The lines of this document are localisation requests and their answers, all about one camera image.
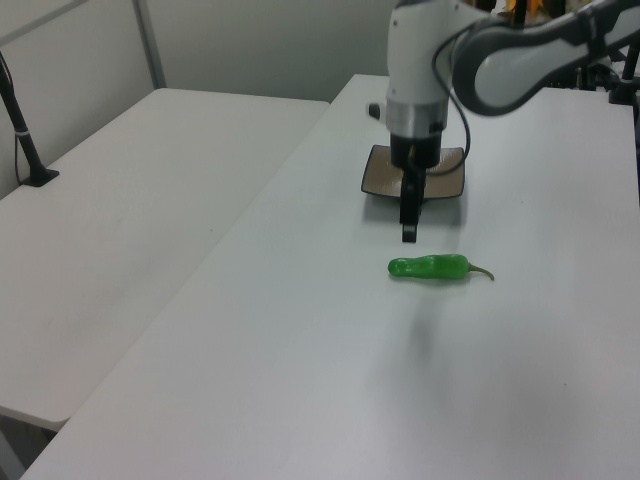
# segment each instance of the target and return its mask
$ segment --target green pepper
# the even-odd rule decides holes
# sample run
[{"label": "green pepper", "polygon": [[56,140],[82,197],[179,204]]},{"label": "green pepper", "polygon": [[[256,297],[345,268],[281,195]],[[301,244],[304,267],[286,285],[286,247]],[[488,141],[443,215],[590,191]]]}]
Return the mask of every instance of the green pepper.
[{"label": "green pepper", "polygon": [[394,277],[460,280],[466,277],[469,272],[481,272],[491,280],[495,280],[491,272],[471,265],[467,257],[457,254],[396,258],[389,262],[388,269]]}]

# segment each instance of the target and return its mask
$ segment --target table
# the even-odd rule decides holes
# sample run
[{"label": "table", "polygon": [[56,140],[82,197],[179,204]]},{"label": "table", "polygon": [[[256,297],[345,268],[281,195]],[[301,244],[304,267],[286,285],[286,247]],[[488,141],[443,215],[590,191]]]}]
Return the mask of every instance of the table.
[{"label": "table", "polygon": [[[386,84],[352,79],[25,480],[638,478],[631,109],[471,116],[466,191],[410,245],[359,191]],[[387,276],[445,252],[496,281]]]},{"label": "table", "polygon": [[158,90],[4,198],[0,414],[58,430],[327,106]]}]

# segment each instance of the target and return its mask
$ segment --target pepper stem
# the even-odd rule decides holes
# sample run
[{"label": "pepper stem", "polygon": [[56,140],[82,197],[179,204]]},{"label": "pepper stem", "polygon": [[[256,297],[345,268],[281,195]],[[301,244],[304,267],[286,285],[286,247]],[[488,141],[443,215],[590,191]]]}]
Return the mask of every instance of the pepper stem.
[{"label": "pepper stem", "polygon": [[476,267],[475,265],[469,264],[469,271],[470,272],[484,273],[487,277],[489,277],[491,279],[492,282],[496,279],[493,276],[493,273],[491,273],[489,270],[485,270],[484,268]]}]

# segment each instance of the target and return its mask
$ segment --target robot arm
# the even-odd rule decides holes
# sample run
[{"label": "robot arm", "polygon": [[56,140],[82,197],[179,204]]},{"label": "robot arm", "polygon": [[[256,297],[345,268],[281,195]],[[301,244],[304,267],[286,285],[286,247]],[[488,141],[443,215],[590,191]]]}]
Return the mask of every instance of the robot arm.
[{"label": "robot arm", "polygon": [[403,241],[416,240],[426,169],[440,160],[452,86],[469,110],[505,114],[556,75],[601,58],[638,35],[640,0],[596,1],[525,30],[456,0],[402,1],[389,26],[386,125],[391,161],[404,173]]}]

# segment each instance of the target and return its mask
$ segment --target black stand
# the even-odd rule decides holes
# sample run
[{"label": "black stand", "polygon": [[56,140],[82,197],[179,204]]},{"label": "black stand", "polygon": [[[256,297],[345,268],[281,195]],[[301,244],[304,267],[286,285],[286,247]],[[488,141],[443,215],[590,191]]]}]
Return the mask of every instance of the black stand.
[{"label": "black stand", "polygon": [[636,94],[640,90],[640,82],[635,81],[634,74],[636,65],[638,64],[639,43],[629,45],[629,52],[624,63],[622,78],[620,83],[609,92],[609,103],[616,105],[633,105],[636,106]]},{"label": "black stand", "polygon": [[7,112],[9,113],[9,117],[11,118],[11,123],[13,123],[13,128],[15,129],[16,135],[18,136],[18,140],[20,141],[20,145],[22,146],[24,155],[25,157],[27,157],[27,162],[29,162],[31,174],[29,178],[24,180],[22,183],[24,185],[29,185],[32,187],[41,187],[57,177],[59,173],[55,170],[47,170],[40,161],[38,151],[36,150],[36,146],[33,144],[31,134],[29,133],[27,124],[25,123],[24,117],[22,116],[22,111],[18,106],[18,101],[16,100],[11,76],[1,54],[0,95],[2,95],[4,105],[5,107],[7,107]]}]

